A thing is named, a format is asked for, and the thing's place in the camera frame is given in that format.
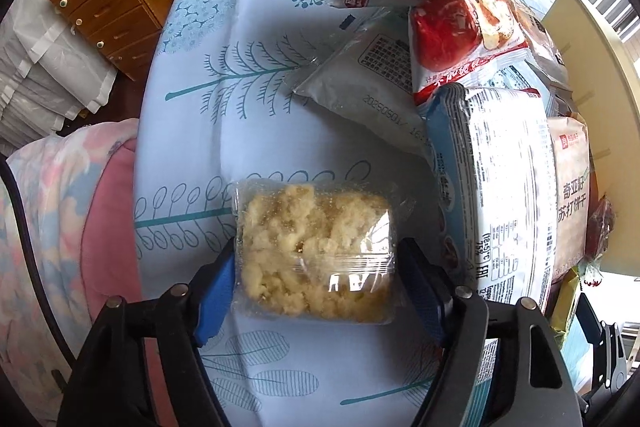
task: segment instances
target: blue gripper pad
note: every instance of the blue gripper pad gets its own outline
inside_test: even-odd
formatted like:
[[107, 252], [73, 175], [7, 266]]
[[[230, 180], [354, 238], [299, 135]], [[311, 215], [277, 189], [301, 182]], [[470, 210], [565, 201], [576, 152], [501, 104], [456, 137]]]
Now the blue gripper pad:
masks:
[[190, 305], [199, 306], [198, 323], [193, 331], [198, 347], [218, 334], [231, 306], [236, 283], [233, 241], [231, 238], [216, 261], [202, 266], [191, 280]]
[[413, 239], [403, 239], [398, 246], [398, 273], [415, 311], [427, 332], [440, 347], [447, 347], [445, 328], [452, 297], [442, 269], [431, 265]]

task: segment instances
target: floral blanket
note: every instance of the floral blanket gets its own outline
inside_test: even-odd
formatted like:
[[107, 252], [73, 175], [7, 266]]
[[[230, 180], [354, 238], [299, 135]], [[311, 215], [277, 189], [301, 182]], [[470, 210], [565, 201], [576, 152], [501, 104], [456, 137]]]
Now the floral blanket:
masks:
[[[137, 131], [137, 119], [87, 126], [32, 142], [8, 160], [47, 298], [75, 355], [91, 327], [80, 268], [82, 232], [108, 160]], [[0, 211], [0, 366], [40, 423], [55, 425], [62, 392], [52, 371], [66, 380], [70, 368], [33, 292], [4, 184]]]

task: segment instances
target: white tablecloth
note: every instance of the white tablecloth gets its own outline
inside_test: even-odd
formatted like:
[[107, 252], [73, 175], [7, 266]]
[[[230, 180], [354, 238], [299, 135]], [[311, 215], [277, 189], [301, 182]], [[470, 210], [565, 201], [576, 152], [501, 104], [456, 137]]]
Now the white tablecloth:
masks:
[[[234, 235], [229, 184], [248, 176], [394, 181], [417, 201], [400, 237], [432, 248], [427, 163], [283, 83], [369, 13], [322, 0], [174, 1], [138, 133], [134, 215], [145, 297], [188, 282], [215, 258]], [[256, 349], [266, 355], [253, 357]], [[383, 327], [230, 314], [204, 354], [226, 414], [243, 427], [409, 425], [437, 367], [410, 307]]]

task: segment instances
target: silver bolt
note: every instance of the silver bolt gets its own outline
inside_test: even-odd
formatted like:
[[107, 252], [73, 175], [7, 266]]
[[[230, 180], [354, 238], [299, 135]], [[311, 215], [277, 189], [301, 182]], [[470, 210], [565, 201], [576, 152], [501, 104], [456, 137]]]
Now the silver bolt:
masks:
[[186, 284], [174, 284], [169, 290], [171, 295], [173, 295], [174, 297], [184, 297], [185, 295], [187, 295], [188, 291], [189, 287]]
[[536, 302], [531, 297], [523, 297], [522, 299], [520, 299], [520, 304], [522, 304], [522, 307], [526, 308], [527, 310], [535, 310], [538, 307]]
[[470, 299], [473, 292], [469, 286], [456, 286], [456, 295], [461, 299]]
[[107, 308], [119, 308], [122, 304], [122, 297], [119, 295], [112, 295], [107, 299]]

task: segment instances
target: black cable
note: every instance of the black cable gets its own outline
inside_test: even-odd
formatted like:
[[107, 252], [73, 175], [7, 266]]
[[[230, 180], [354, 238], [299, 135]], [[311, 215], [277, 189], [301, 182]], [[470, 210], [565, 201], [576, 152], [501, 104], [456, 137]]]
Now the black cable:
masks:
[[66, 363], [69, 364], [69, 367], [73, 367], [76, 357], [74, 357], [69, 345], [66, 343], [65, 336], [62, 334], [56, 317], [53, 314], [53, 310], [49, 305], [49, 299], [47, 299], [47, 294], [44, 291], [44, 286], [42, 285], [42, 280], [40, 279], [40, 274], [38, 272], [38, 264], [36, 263], [36, 258], [33, 254], [27, 217], [24, 213], [24, 207], [22, 206], [20, 190], [18, 190], [18, 184], [15, 182], [14, 174], [11, 172], [11, 168], [6, 162], [6, 158], [2, 155], [0, 155], [0, 178], [6, 187], [9, 199], [11, 200], [11, 205], [14, 208], [15, 222], [18, 226], [18, 235], [20, 236], [24, 262], [27, 265], [29, 279], [31, 279], [31, 285], [33, 285], [33, 291], [36, 294], [36, 299], [40, 305], [42, 315], [44, 315], [49, 331], [51, 332], [53, 339], [56, 341], [62, 356], [65, 357]]

